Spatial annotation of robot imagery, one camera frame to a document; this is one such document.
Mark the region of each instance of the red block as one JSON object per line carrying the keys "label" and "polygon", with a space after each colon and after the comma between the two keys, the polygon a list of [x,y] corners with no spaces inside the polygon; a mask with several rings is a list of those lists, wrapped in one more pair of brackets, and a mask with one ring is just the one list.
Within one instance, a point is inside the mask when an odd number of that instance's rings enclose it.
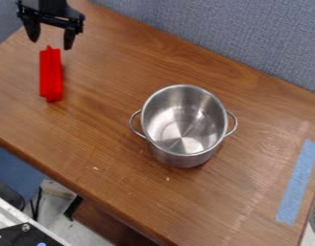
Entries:
{"label": "red block", "polygon": [[40,52],[40,95],[48,102],[63,98],[60,49],[49,46]]}

